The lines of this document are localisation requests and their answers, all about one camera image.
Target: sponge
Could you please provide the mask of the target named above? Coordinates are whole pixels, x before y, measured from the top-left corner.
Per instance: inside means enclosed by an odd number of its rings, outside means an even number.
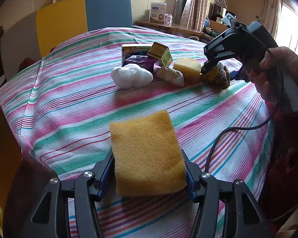
[[[171,194],[187,185],[184,159],[166,110],[109,126],[120,196]]]
[[[178,58],[173,65],[173,69],[182,72],[184,79],[197,83],[201,73],[201,64],[192,58]]]

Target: human hand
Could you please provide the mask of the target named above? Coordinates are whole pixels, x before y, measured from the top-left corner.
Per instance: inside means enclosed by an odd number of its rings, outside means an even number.
[[[283,61],[288,67],[290,75],[298,86],[298,55],[287,47],[274,47],[269,49],[275,56],[277,61]],[[276,67],[275,59],[272,58],[268,52],[265,53],[263,60],[259,63],[263,69]],[[272,87],[269,83],[267,73],[257,70],[246,70],[250,81],[255,84],[256,90],[261,94],[265,101],[271,101]]]

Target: striped fabric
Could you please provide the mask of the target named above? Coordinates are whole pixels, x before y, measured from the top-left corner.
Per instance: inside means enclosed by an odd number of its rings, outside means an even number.
[[[215,137],[229,126],[254,126],[268,110],[253,84],[233,81],[225,91],[186,83],[175,87],[154,77],[142,88],[120,90],[110,71],[121,64],[121,45],[161,42],[173,60],[190,57],[203,63],[204,44],[140,29],[105,28],[76,36],[0,89],[2,106],[23,151],[53,168],[60,179],[75,178],[105,158],[110,148],[109,122],[169,112],[188,158],[205,167]],[[230,71],[240,63],[224,61]],[[221,180],[245,180],[258,199],[269,162],[273,126],[226,134],[214,153],[210,172]],[[120,198],[115,184],[96,203],[105,237],[188,237],[197,204],[185,191],[157,197]],[[74,201],[70,225],[77,236]],[[217,237],[223,227],[219,208]]]

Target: metal bolt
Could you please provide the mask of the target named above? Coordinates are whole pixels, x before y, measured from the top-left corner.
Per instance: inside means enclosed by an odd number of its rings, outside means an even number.
[[[91,171],[87,171],[87,172],[84,173],[84,176],[87,177],[87,178],[91,177],[92,175],[93,175],[93,172],[91,172]]]
[[[211,175],[207,172],[204,172],[204,173],[201,174],[201,177],[204,178],[204,179],[207,179],[207,178],[210,178]]]
[[[56,184],[58,182],[58,179],[56,177],[53,177],[51,180],[50,180],[50,184]]]
[[[235,181],[235,183],[236,183],[237,185],[239,185],[239,184],[242,184],[242,183],[243,183],[243,181],[242,181],[242,180],[240,180],[240,179],[237,179],[237,180]]]

